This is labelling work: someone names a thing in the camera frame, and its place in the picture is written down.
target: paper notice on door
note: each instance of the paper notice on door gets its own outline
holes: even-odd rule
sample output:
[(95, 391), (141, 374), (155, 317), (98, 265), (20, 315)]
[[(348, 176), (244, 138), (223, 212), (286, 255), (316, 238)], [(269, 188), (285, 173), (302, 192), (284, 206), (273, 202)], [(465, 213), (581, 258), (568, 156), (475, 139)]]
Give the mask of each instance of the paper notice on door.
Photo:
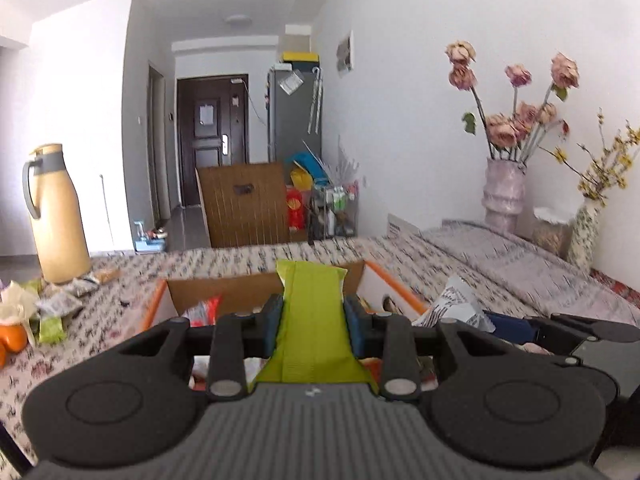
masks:
[(200, 107), (200, 124), (205, 126), (213, 124), (213, 106), (202, 105)]

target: red snack package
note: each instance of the red snack package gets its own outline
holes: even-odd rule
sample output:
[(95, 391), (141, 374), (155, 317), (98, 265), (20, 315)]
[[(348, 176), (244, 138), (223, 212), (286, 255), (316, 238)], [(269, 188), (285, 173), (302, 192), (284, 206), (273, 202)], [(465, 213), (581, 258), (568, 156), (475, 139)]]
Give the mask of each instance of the red snack package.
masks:
[(222, 296), (214, 296), (207, 301), (201, 301), (196, 306), (192, 306), (182, 316), (190, 321), (192, 327), (215, 325), (218, 305), (221, 301)]
[(205, 301), (205, 307), (207, 309), (207, 321), (210, 325), (216, 324), (216, 316), (218, 314), (218, 305), (222, 301), (222, 296), (214, 296)]
[(302, 193), (295, 188), (287, 189), (287, 208), (289, 209), (289, 228), (305, 228), (305, 208), (302, 205)]

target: doorway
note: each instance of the doorway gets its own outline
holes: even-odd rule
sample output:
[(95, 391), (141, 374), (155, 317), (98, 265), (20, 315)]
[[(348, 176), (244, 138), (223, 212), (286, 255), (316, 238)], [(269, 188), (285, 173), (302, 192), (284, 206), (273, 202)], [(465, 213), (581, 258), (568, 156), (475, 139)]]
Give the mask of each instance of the doorway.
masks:
[(171, 216), (166, 170), (164, 96), (164, 76), (149, 66), (146, 88), (146, 153), (153, 227), (158, 227)]
[(200, 205), (196, 170), (244, 164), (249, 76), (178, 79), (178, 149), (182, 205)]

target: beige thermos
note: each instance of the beige thermos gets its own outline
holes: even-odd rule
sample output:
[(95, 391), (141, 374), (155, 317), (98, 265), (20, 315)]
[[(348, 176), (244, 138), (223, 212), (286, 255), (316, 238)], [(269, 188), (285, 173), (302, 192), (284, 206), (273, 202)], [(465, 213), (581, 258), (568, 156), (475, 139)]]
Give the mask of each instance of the beige thermos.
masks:
[(62, 144), (44, 144), (31, 155), (35, 158), (22, 168), (22, 191), (42, 276), (51, 283), (68, 282), (91, 268), (76, 188), (66, 172)]

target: dried rose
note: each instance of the dried rose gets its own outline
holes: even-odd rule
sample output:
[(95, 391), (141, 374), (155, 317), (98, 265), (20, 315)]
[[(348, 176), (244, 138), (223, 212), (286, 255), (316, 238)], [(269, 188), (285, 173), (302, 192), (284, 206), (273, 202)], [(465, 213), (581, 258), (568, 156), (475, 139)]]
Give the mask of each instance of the dried rose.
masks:
[(468, 65), (469, 61), (476, 60), (476, 51), (468, 41), (457, 41), (447, 45), (445, 50), (449, 61), (453, 64)]
[(524, 140), (531, 133), (531, 129), (534, 124), (536, 124), (537, 116), (538, 107), (528, 105), (526, 102), (520, 101), (520, 104), (516, 109), (516, 117), (514, 120), (514, 126), (518, 131), (518, 140)]
[(504, 73), (511, 81), (511, 85), (516, 88), (531, 83), (531, 72), (520, 64), (508, 66), (504, 69)]
[(558, 88), (578, 88), (578, 66), (575, 61), (559, 52), (551, 60), (551, 79)]
[(513, 121), (503, 114), (494, 114), (486, 118), (486, 130), (496, 148), (513, 148), (518, 143), (517, 130)]
[(551, 103), (547, 103), (542, 108), (540, 108), (538, 121), (540, 122), (540, 124), (549, 124), (556, 118), (557, 114), (558, 111), (556, 110), (556, 106)]
[(449, 74), (449, 82), (458, 90), (471, 90), (476, 86), (476, 76), (470, 68), (464, 65), (455, 64)]

